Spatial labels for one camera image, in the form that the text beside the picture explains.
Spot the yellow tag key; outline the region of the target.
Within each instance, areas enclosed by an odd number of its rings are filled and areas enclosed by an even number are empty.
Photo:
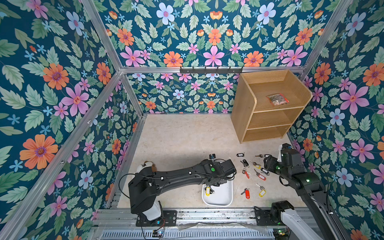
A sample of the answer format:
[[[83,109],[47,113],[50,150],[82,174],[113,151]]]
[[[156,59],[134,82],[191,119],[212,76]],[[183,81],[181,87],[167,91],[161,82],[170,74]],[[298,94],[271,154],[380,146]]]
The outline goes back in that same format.
[[[253,166],[255,168],[257,168],[257,169],[261,169],[262,168],[262,166],[260,164],[256,163],[256,162],[253,162]]]
[[[263,186],[256,183],[256,185],[260,188],[259,197],[263,198],[266,195],[266,190]]]

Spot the red tag key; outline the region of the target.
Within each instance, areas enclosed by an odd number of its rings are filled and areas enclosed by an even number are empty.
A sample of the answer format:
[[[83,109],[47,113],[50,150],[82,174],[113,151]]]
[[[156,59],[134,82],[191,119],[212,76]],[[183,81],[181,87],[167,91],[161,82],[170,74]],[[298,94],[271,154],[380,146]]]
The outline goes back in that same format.
[[[250,179],[250,175],[245,169],[242,170],[242,173],[247,177],[247,179]]]
[[[244,191],[241,193],[241,195],[245,196],[245,198],[248,200],[251,198],[250,190],[248,188],[245,188]]]
[[[266,181],[267,178],[259,170],[254,169],[254,171],[259,179]]]

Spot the pile of colourful key tags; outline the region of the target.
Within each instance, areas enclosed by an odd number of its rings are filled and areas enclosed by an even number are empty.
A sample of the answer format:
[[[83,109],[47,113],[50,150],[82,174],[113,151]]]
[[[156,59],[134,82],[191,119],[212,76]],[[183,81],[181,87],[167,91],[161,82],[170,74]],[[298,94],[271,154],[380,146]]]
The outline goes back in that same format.
[[[207,197],[209,197],[215,193],[215,191],[212,189],[211,186],[206,186],[204,192],[205,192],[205,195]]]

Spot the key with black ring tag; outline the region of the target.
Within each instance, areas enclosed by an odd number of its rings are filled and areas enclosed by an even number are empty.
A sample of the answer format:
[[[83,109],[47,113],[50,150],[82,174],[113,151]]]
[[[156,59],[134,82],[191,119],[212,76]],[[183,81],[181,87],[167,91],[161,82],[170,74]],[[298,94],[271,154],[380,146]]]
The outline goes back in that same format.
[[[244,168],[249,167],[249,163],[247,162],[247,160],[243,159],[243,160],[241,160],[241,163],[243,164]]]

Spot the white storage tray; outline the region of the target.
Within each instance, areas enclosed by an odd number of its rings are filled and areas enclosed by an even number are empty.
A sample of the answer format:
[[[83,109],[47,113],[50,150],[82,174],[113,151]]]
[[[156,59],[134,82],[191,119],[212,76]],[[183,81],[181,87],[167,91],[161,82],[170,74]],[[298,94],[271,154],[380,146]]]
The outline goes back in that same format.
[[[203,202],[210,207],[229,207],[234,200],[234,188],[233,182],[228,181],[225,184],[220,185],[219,187],[211,186],[215,193],[209,197],[205,195],[205,187],[202,186],[202,200]]]

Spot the wooden shelf cabinet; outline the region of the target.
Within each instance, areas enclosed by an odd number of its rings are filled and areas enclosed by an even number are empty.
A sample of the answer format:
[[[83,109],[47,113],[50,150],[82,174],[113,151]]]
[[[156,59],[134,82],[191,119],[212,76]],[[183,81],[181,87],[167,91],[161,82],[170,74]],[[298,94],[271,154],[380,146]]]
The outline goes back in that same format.
[[[267,96],[290,102],[273,106]],[[282,138],[312,99],[312,92],[289,70],[242,73],[231,120],[240,143]]]

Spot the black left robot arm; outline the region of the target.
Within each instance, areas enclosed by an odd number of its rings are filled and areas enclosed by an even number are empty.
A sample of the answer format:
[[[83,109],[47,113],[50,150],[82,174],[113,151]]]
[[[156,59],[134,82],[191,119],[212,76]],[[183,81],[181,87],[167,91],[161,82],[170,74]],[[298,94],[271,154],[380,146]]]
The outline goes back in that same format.
[[[188,168],[165,172],[154,172],[151,167],[145,167],[128,183],[131,213],[145,215],[149,221],[156,220],[162,215],[161,210],[151,214],[150,209],[161,194],[190,185],[218,187],[233,180],[236,173],[231,160],[205,159]]]

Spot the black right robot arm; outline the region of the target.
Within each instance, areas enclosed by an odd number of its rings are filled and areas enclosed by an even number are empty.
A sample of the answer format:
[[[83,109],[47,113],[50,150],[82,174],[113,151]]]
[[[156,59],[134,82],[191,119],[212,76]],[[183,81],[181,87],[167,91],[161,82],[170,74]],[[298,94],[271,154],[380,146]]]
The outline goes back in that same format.
[[[286,187],[293,188],[308,207],[322,236],[319,236],[297,214],[288,201],[272,204],[271,219],[283,223],[300,240],[347,240],[348,233],[329,203],[326,187],[315,173],[307,172],[299,152],[285,149],[281,160],[273,156],[264,158],[264,168],[286,180]]]

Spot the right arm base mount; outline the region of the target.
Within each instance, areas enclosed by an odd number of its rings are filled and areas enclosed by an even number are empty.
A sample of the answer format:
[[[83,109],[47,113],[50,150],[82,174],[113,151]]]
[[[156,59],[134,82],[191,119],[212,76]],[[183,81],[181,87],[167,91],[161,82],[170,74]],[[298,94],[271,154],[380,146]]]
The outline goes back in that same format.
[[[255,206],[254,212],[258,226],[284,226],[281,214],[287,210],[295,210],[289,202],[275,202],[269,210]]]

